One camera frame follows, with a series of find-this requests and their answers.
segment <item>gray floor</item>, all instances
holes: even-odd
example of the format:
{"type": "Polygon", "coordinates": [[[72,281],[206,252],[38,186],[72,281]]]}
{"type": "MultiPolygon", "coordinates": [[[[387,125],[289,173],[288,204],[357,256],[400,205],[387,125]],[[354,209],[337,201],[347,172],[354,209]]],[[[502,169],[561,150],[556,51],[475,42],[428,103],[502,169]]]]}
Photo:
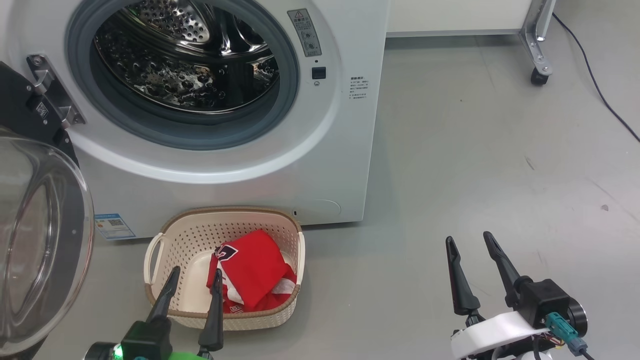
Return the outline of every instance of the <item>gray floor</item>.
{"type": "MultiPolygon", "coordinates": [[[[556,12],[611,104],[640,131],[640,4],[566,0],[556,12]]],[[[291,320],[226,334],[216,358],[450,359],[449,335],[464,319],[452,311],[447,235],[481,313],[508,310],[485,230],[521,274],[551,277],[583,304],[593,356],[637,358],[640,144],[597,98],[555,21],[543,48],[556,73],[537,88],[516,38],[389,41],[365,220],[307,229],[291,320]]],[[[78,359],[147,314],[145,249],[98,241],[80,298],[39,359],[78,359]]],[[[197,336],[175,324],[174,349],[195,351],[197,336]]],[[[573,358],[567,349],[553,355],[573,358]]]]}

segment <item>black cable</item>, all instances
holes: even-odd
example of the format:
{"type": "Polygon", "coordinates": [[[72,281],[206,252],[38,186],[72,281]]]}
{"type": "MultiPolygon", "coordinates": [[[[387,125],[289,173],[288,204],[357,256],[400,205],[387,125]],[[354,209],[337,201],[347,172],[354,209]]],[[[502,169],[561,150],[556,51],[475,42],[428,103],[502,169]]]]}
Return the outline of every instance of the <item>black cable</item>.
{"type": "Polygon", "coordinates": [[[540,336],[533,336],[533,358],[540,360],[540,336]]]}
{"type": "Polygon", "coordinates": [[[593,356],[589,355],[589,353],[587,352],[587,349],[583,348],[580,349],[580,354],[582,354],[582,356],[586,357],[587,360],[596,360],[593,358],[593,356]]]}
{"type": "Polygon", "coordinates": [[[611,105],[609,105],[607,100],[604,98],[604,95],[602,95],[602,92],[600,91],[600,87],[598,86],[598,82],[596,81],[596,78],[593,76],[593,72],[591,71],[591,65],[589,64],[589,60],[587,59],[587,54],[584,52],[584,49],[582,48],[582,44],[580,44],[580,42],[578,41],[578,38],[575,37],[575,34],[573,34],[571,29],[567,27],[567,25],[565,25],[562,22],[562,20],[558,19],[558,16],[556,15],[556,13],[553,13],[553,16],[558,21],[558,23],[560,23],[560,26],[562,26],[565,30],[567,30],[567,32],[569,32],[569,34],[571,34],[576,44],[578,44],[578,46],[580,47],[580,50],[582,51],[582,55],[584,56],[584,62],[587,64],[587,69],[589,69],[589,75],[591,75],[591,80],[593,80],[593,84],[596,86],[596,90],[598,90],[598,95],[600,95],[600,98],[602,99],[602,102],[604,102],[604,105],[607,107],[607,109],[609,109],[609,111],[611,111],[611,113],[618,119],[618,121],[620,121],[625,126],[625,128],[629,130],[629,133],[631,133],[631,135],[633,135],[634,138],[636,138],[636,140],[640,142],[640,137],[638,137],[636,132],[627,124],[627,122],[625,122],[620,117],[620,115],[618,115],[618,113],[615,112],[615,110],[611,108],[611,105]]]}

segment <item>blue and white sticker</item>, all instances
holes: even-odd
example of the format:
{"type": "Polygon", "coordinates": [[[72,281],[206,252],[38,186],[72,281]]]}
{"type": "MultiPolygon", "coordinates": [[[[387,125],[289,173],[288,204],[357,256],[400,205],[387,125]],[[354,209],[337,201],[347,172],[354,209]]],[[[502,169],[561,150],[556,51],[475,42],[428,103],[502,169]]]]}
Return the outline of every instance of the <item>blue and white sticker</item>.
{"type": "Polygon", "coordinates": [[[98,214],[95,216],[95,226],[107,240],[124,240],[136,237],[122,220],[120,214],[98,214]]]}

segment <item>front-loading washing machine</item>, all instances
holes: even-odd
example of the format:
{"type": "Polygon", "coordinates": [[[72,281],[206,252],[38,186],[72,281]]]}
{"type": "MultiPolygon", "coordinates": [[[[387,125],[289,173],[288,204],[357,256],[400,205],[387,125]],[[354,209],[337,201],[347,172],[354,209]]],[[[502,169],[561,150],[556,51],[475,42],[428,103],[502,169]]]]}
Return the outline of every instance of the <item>front-loading washing machine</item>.
{"type": "Polygon", "coordinates": [[[0,70],[32,85],[11,90],[27,92],[26,104],[3,106],[26,106],[41,120],[29,131],[74,151],[108,240],[154,236],[177,213],[208,206],[358,221],[388,9],[389,0],[5,1],[0,70]]]}

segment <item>brown basket rim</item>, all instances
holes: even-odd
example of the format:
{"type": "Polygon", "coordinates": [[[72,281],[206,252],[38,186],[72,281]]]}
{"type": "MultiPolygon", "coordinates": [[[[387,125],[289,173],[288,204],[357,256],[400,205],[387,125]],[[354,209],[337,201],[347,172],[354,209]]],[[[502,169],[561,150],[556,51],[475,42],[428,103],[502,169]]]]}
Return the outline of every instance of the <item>brown basket rim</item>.
{"type": "MultiPolygon", "coordinates": [[[[197,215],[197,214],[204,214],[204,213],[221,213],[221,212],[228,212],[228,211],[250,211],[254,213],[269,213],[269,214],[280,215],[287,218],[289,221],[291,221],[291,223],[296,226],[296,229],[298,230],[299,233],[302,232],[302,227],[300,227],[300,224],[295,219],[293,219],[289,214],[276,209],[254,208],[251,206],[217,206],[217,207],[211,207],[211,208],[197,208],[197,209],[187,210],[169,219],[169,221],[167,221],[164,224],[164,226],[162,226],[161,232],[163,234],[166,233],[169,227],[174,223],[176,223],[176,221],[190,215],[197,215]]],[[[266,310],[266,311],[256,311],[252,313],[224,314],[223,318],[224,320],[238,320],[238,319],[262,318],[266,316],[275,315],[283,311],[287,307],[289,307],[293,303],[293,301],[296,300],[296,297],[298,296],[299,292],[300,292],[300,285],[297,284],[294,287],[293,292],[291,293],[291,296],[289,296],[287,301],[285,301],[282,305],[276,307],[275,309],[266,310]]],[[[154,297],[154,294],[151,292],[151,284],[145,283],[145,293],[147,294],[147,300],[149,300],[149,302],[153,306],[153,304],[156,303],[156,298],[154,297]]],[[[170,309],[167,315],[182,317],[182,318],[206,319],[208,314],[207,313],[190,313],[187,311],[170,309]]]]}

